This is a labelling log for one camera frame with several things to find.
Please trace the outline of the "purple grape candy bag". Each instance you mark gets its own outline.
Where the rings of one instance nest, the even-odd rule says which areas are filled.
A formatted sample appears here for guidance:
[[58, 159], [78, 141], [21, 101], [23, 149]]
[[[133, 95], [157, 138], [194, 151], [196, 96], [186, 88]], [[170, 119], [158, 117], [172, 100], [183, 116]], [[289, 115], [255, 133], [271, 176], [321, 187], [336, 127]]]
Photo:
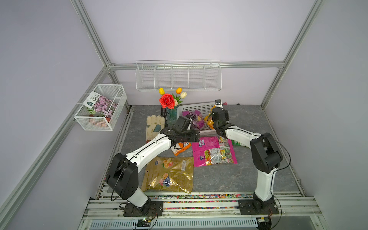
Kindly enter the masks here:
[[192, 112], [184, 111], [182, 116], [190, 118], [192, 120], [193, 127], [197, 129], [201, 129], [205, 125], [204, 119], [198, 110]]

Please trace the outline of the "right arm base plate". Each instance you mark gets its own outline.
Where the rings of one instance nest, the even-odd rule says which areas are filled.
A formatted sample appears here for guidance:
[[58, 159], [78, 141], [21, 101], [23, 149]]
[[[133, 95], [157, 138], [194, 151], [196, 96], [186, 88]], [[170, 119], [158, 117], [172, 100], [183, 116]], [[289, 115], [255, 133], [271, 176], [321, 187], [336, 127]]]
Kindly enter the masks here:
[[243, 199], [238, 201], [238, 208], [241, 215], [277, 215], [280, 213], [274, 199], [261, 201], [258, 199]]

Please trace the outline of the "white plastic basket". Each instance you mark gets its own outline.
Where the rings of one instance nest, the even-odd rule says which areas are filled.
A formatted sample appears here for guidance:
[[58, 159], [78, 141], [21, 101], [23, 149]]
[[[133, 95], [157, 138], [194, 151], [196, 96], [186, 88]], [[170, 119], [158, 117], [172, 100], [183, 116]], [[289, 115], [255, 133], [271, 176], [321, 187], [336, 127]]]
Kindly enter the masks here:
[[[177, 117], [181, 116], [183, 112], [194, 112], [195, 110], [199, 111], [202, 117], [206, 117], [214, 106], [216, 106], [215, 102], [179, 105], [177, 108]], [[200, 129], [200, 135], [209, 137], [217, 136], [217, 133], [215, 130], [211, 130], [206, 124], [204, 124]]]

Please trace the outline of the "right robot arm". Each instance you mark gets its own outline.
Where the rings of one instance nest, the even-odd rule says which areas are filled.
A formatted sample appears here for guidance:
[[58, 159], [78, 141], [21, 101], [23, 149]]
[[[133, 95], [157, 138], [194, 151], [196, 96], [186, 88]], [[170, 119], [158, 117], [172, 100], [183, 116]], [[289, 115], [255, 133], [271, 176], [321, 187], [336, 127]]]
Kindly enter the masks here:
[[270, 133], [257, 134], [241, 129], [229, 123], [224, 116], [213, 115], [212, 120], [213, 128], [220, 136], [251, 149], [253, 163], [257, 169], [254, 209], [260, 211], [273, 205], [274, 177], [283, 160], [273, 136]]

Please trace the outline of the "yellow orange candy bag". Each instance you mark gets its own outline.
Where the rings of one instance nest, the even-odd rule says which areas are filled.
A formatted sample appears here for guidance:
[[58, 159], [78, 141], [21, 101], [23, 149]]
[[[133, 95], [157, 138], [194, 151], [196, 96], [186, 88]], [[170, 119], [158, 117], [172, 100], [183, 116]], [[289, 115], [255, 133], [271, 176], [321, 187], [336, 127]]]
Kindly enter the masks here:
[[212, 110], [214, 109], [215, 107], [212, 107], [212, 109], [210, 110], [209, 114], [204, 118], [204, 122], [206, 124], [206, 127], [210, 130], [215, 130], [214, 128], [214, 121], [213, 121], [213, 118], [212, 118]]

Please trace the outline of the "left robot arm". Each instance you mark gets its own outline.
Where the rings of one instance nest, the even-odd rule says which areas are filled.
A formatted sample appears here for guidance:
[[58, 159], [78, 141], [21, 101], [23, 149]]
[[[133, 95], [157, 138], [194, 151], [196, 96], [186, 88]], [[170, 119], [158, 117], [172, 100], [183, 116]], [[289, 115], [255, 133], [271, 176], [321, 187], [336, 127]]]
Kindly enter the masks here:
[[199, 130], [176, 132], [163, 129], [152, 141], [126, 155], [118, 153], [109, 166], [106, 183], [123, 200], [137, 208], [145, 207], [149, 198], [139, 188], [139, 172], [156, 156], [180, 142], [199, 141]]

